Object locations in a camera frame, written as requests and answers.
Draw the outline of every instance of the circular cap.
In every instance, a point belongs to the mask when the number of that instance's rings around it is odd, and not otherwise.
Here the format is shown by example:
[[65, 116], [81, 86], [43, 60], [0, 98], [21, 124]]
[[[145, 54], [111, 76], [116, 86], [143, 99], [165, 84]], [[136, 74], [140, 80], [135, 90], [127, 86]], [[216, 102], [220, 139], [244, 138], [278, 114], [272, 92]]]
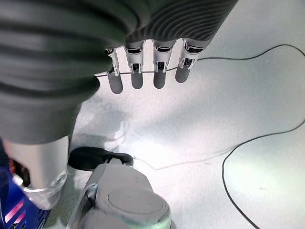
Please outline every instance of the circular cap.
[[109, 202], [119, 210], [132, 214], [153, 214], [163, 208], [163, 200], [140, 188], [122, 188], [108, 195]]

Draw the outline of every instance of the blue object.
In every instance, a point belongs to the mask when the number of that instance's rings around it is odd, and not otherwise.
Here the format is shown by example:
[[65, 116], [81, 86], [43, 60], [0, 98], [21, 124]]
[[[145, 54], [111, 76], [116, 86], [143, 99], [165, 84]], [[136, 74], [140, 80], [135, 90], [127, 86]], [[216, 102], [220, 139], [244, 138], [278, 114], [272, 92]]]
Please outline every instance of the blue object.
[[13, 183], [8, 166], [0, 166], [0, 203], [0, 229], [41, 229], [50, 214]]

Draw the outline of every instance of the robotic hand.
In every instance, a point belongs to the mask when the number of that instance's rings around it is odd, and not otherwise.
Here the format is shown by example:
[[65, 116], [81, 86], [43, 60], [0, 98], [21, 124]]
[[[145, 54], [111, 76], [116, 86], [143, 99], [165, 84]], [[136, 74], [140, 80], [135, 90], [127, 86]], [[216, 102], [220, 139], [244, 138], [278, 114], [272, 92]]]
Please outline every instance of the robotic hand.
[[183, 38], [176, 72], [183, 83], [236, 2], [0, 0], [0, 136], [14, 182], [39, 208], [54, 207], [81, 103], [99, 88], [94, 74], [107, 72], [111, 90], [123, 90], [115, 48], [124, 45], [139, 89], [143, 45], [152, 39], [153, 82], [162, 88], [172, 48]]

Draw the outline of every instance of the white floor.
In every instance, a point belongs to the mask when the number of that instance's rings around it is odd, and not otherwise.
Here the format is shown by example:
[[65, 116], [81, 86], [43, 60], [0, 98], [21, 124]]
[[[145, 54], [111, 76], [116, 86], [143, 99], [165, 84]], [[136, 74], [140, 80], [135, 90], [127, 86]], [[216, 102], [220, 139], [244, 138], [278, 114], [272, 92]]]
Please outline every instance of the white floor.
[[[281, 43], [305, 51], [304, 12], [304, 0], [240, 0], [203, 57], [250, 57]], [[177, 65], [180, 46], [170, 66]], [[144, 68], [152, 70], [150, 41], [144, 51]], [[124, 51], [118, 55], [121, 72], [128, 71]], [[302, 122], [304, 72], [305, 58], [280, 47], [249, 61], [197, 62], [186, 83], [177, 83], [173, 71], [161, 90], [153, 87], [153, 74], [144, 75], [140, 90], [122, 75], [124, 90], [115, 95], [102, 77], [97, 94], [82, 106], [72, 148], [99, 146], [139, 158], [135, 168], [168, 201], [178, 229], [250, 229], [225, 194], [222, 161], [238, 143]], [[305, 227], [304, 135], [302, 126], [253, 141], [227, 161], [233, 199], [262, 229]], [[69, 172], [45, 228], [65, 228], [90, 176]]]

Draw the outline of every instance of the black wire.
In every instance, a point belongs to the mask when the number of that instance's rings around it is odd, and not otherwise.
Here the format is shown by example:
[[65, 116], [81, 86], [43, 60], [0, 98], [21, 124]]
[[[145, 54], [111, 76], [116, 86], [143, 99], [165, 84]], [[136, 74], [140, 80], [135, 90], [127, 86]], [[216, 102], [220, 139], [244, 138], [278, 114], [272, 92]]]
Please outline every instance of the black wire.
[[266, 135], [261, 135], [261, 136], [258, 136], [258, 137], [255, 137], [255, 138], [252, 138], [250, 140], [247, 140], [245, 142], [242, 142], [241, 144], [237, 145], [229, 154], [228, 156], [225, 157], [224, 161], [223, 161], [223, 165], [222, 165], [222, 180], [223, 180], [223, 185], [224, 185], [224, 189], [225, 189], [225, 192], [228, 196], [228, 198], [230, 199], [231, 203], [234, 205], [234, 207], [239, 211], [239, 213], [256, 229], [260, 229], [255, 223], [253, 223], [252, 220], [249, 219], [249, 217], [238, 207], [238, 205], [234, 202], [234, 200], [232, 199], [229, 191], [228, 191], [228, 188], [227, 188], [227, 185], [225, 183], [225, 179], [224, 179], [224, 165], [225, 165], [225, 162], [227, 161], [227, 159], [229, 158], [229, 156], [232, 155], [232, 153], [239, 147], [241, 147], [242, 145], [246, 144], [246, 143], [249, 143], [249, 142], [252, 142], [256, 139], [259, 139], [259, 138], [262, 138], [262, 137], [267, 137], [267, 136], [272, 136], [272, 135], [280, 135], [280, 134], [286, 134], [286, 133], [289, 133], [289, 132], [292, 132], [298, 128], [300, 128], [303, 124], [305, 123], [305, 119], [298, 125], [296, 126], [295, 128], [291, 129], [291, 130], [286, 130], [286, 131], [282, 131], [282, 132], [276, 132], [276, 133], [272, 133], [272, 134], [266, 134]]
[[[305, 53], [295, 47], [294, 45], [291, 45], [291, 44], [279, 44], [279, 45], [276, 45], [270, 49], [267, 49], [266, 51], [256, 55], [256, 56], [253, 56], [253, 57], [247, 57], [247, 58], [229, 58], [229, 57], [203, 57], [203, 58], [200, 58], [198, 59], [197, 61], [202, 61], [202, 60], [230, 60], [230, 61], [245, 61], [245, 60], [251, 60], [251, 59], [254, 59], [254, 58], [257, 58], [259, 56], [262, 56], [264, 55], [265, 53], [273, 50], [273, 49], [276, 49], [278, 47], [281, 47], [281, 46], [288, 46], [288, 47], [291, 47], [291, 48], [294, 48], [296, 50], [298, 50], [304, 57], [305, 57]], [[172, 71], [172, 70], [175, 70], [177, 69], [178, 67], [174, 67], [174, 68], [171, 68], [171, 69], [168, 69], [167, 72], [169, 71]], [[154, 71], [144, 71], [143, 73], [154, 73]], [[231, 197], [229, 191], [228, 191], [228, 188], [227, 188], [227, 185], [225, 183], [225, 179], [224, 179], [224, 165], [227, 161], [227, 159], [232, 155], [232, 153], [238, 149], [239, 147], [243, 146], [244, 144], [247, 144], [249, 142], [252, 142], [256, 139], [259, 139], [259, 138], [263, 138], [263, 137], [267, 137], [267, 136], [272, 136], [272, 135], [280, 135], [280, 134], [286, 134], [286, 133], [289, 133], [289, 132], [292, 132], [298, 128], [300, 128], [303, 124], [305, 123], [305, 119], [298, 125], [296, 126], [295, 128], [291, 129], [291, 130], [287, 130], [287, 131], [282, 131], [282, 132], [276, 132], [276, 133], [271, 133], [271, 134], [266, 134], [266, 135], [261, 135], [261, 136], [258, 136], [258, 137], [255, 137], [255, 138], [252, 138], [250, 140], [247, 140], [245, 142], [242, 142], [240, 144], [238, 144], [226, 157], [225, 159], [223, 160], [223, 164], [222, 164], [222, 181], [223, 181], [223, 185], [224, 185], [224, 190], [228, 196], [228, 198], [230, 199], [230, 202], [233, 204], [233, 206], [239, 211], [239, 213], [255, 228], [255, 229], [260, 229], [260, 227], [258, 227], [239, 207], [238, 205], [235, 203], [235, 201], [233, 200], [233, 198]]]
[[[202, 61], [202, 60], [229, 60], [229, 61], [246, 61], [246, 60], [251, 60], [251, 59], [254, 59], [254, 58], [257, 58], [259, 56], [262, 56], [264, 55], [265, 53], [271, 51], [272, 49], [276, 49], [278, 47], [281, 47], [281, 46], [288, 46], [288, 47], [291, 47], [291, 48], [294, 48], [296, 50], [298, 50], [303, 56], [305, 56], [305, 53], [300, 50], [299, 48], [295, 47], [294, 45], [291, 45], [291, 44], [279, 44], [279, 45], [276, 45], [270, 49], [267, 49], [266, 51], [256, 55], [256, 56], [252, 56], [252, 57], [247, 57], [247, 58], [230, 58], [230, 57], [203, 57], [203, 58], [200, 58], [198, 59], [197, 61]], [[169, 71], [172, 71], [172, 70], [175, 70], [177, 69], [177, 67], [174, 67], [174, 68], [170, 68], [168, 70], [166, 70], [166, 72], [169, 72]], [[143, 73], [154, 73], [154, 71], [144, 71]], [[121, 75], [126, 75], [126, 74], [131, 74], [130, 72], [125, 72], [125, 73], [120, 73]], [[103, 76], [107, 76], [107, 74], [103, 74], [103, 75], [99, 75], [97, 77], [103, 77]]]

